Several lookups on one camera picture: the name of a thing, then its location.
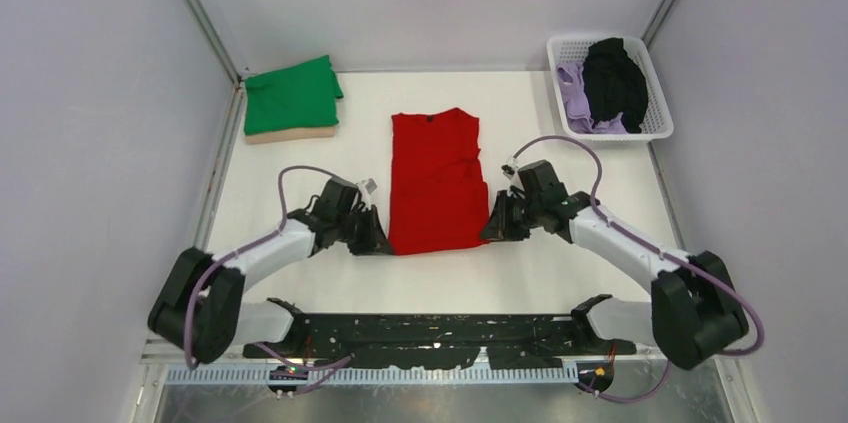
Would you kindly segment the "red t-shirt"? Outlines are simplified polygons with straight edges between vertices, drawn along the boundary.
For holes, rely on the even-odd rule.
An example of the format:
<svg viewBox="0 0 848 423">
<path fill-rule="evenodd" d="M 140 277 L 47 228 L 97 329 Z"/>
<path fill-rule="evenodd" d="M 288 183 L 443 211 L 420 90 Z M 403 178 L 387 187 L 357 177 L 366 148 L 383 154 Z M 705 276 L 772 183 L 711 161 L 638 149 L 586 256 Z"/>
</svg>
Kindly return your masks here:
<svg viewBox="0 0 848 423">
<path fill-rule="evenodd" d="M 398 256 L 483 246 L 489 188 L 480 163 L 480 119 L 453 108 L 395 114 L 389 243 Z"/>
</svg>

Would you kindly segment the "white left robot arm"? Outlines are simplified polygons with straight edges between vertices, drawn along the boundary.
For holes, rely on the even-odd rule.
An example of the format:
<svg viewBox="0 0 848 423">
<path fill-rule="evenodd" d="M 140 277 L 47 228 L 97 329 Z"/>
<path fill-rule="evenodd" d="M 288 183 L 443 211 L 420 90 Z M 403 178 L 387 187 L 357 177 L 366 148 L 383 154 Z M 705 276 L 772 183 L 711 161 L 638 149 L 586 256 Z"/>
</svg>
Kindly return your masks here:
<svg viewBox="0 0 848 423">
<path fill-rule="evenodd" d="M 196 247 L 177 257 L 147 318 L 148 328 L 183 351 L 189 367 L 215 362 L 235 345 L 298 355 L 311 329 L 308 315 L 270 297 L 244 296 L 283 268 L 342 243 L 354 256 L 393 250 L 371 201 L 376 183 L 327 180 L 307 207 L 287 211 L 276 228 L 228 253 Z"/>
</svg>

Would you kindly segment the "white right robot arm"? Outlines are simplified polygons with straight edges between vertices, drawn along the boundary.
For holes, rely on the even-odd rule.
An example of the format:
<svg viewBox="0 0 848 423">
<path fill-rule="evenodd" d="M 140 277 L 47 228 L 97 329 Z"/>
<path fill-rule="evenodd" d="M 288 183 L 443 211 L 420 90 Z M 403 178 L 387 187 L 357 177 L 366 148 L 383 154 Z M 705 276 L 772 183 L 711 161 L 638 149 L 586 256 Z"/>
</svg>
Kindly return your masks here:
<svg viewBox="0 0 848 423">
<path fill-rule="evenodd" d="M 716 254 L 662 249 L 591 194 L 569 192 L 546 160 L 502 170 L 510 186 L 497 192 L 482 240 L 523 241 L 541 228 L 601 257 L 649 296 L 639 302 L 600 294 L 574 307 L 570 335 L 577 349 L 591 354 L 609 341 L 628 341 L 655 347 L 691 370 L 748 335 L 744 307 Z"/>
</svg>

